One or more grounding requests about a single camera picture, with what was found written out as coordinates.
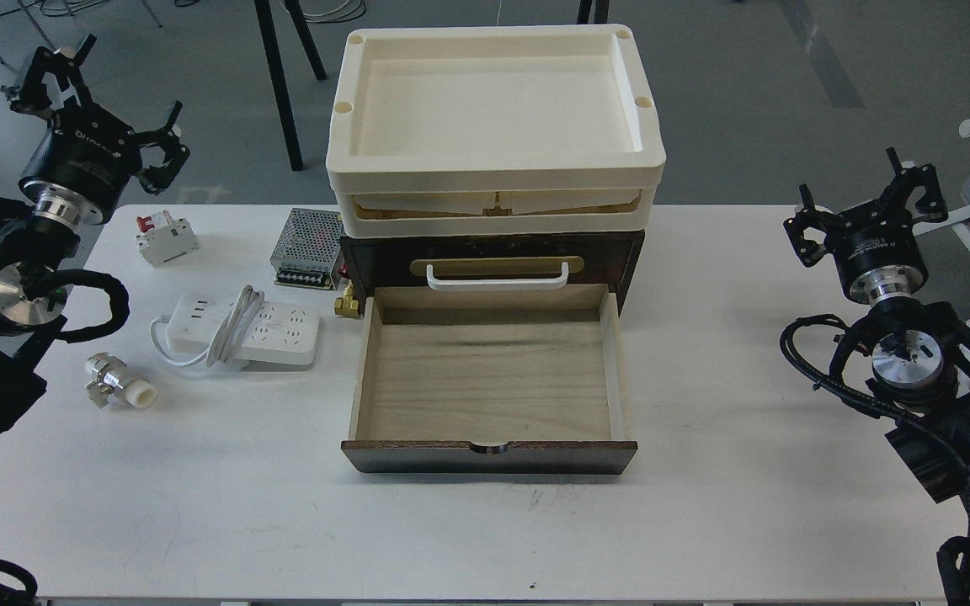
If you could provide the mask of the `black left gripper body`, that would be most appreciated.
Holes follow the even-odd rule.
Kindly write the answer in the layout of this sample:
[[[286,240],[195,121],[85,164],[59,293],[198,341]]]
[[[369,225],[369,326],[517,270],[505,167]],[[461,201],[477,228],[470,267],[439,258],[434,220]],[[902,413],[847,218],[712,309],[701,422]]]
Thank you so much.
[[[93,208],[88,224],[104,224],[118,207],[131,176],[140,169],[132,126],[100,106],[65,106],[49,128],[19,180],[20,191],[37,202],[49,187],[66,189]]]

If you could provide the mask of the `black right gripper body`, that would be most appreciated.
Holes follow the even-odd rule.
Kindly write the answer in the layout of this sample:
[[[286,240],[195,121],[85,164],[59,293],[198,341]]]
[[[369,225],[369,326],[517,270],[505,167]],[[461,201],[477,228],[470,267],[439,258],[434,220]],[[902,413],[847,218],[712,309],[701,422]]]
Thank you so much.
[[[913,233],[908,210],[850,210],[841,227],[827,230],[840,288],[848,300],[874,306],[889,296],[910,296],[927,283],[929,272]]]

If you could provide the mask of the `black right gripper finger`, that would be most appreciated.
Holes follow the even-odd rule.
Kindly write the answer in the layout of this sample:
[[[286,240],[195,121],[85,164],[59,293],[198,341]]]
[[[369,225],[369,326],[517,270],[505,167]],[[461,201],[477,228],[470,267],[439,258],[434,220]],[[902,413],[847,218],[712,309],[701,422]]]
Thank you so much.
[[[905,166],[897,151],[887,148],[893,180],[875,199],[875,220],[914,229],[921,223],[939,224],[948,219],[946,200],[935,165]]]
[[[798,192],[801,204],[794,216],[784,222],[784,230],[798,261],[805,268],[811,268],[838,246],[840,234],[843,233],[843,217],[813,203],[813,195],[807,184],[798,185]],[[821,231],[823,241],[816,242],[806,237],[809,230]]]

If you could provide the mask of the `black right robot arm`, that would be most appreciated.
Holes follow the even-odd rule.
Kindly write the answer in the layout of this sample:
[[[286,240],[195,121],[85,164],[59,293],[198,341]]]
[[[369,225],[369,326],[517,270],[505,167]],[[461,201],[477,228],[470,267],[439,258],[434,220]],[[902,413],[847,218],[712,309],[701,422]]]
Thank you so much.
[[[893,180],[876,199],[839,214],[820,210],[807,185],[801,207],[784,222],[805,266],[831,256],[848,300],[869,306],[847,325],[838,316],[800,317],[779,348],[813,388],[823,388],[867,417],[888,417],[887,440],[936,502],[959,497],[967,533],[936,552],[946,602],[970,602],[970,327],[946,302],[915,293],[928,269],[913,229],[946,221],[935,166],[904,166],[887,157]]]

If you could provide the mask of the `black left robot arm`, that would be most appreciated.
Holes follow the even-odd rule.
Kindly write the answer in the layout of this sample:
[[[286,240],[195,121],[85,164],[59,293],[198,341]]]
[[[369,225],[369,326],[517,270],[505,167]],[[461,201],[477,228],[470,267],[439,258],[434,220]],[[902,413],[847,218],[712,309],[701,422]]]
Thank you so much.
[[[180,101],[161,126],[139,131],[93,100],[80,69],[95,42],[39,47],[4,89],[12,111],[45,120],[47,132],[19,180],[24,198],[0,196],[0,434],[44,395],[35,369],[51,342],[98,340],[130,317],[118,279],[61,268],[78,227],[108,222],[131,178],[164,192],[189,158],[174,130]]]

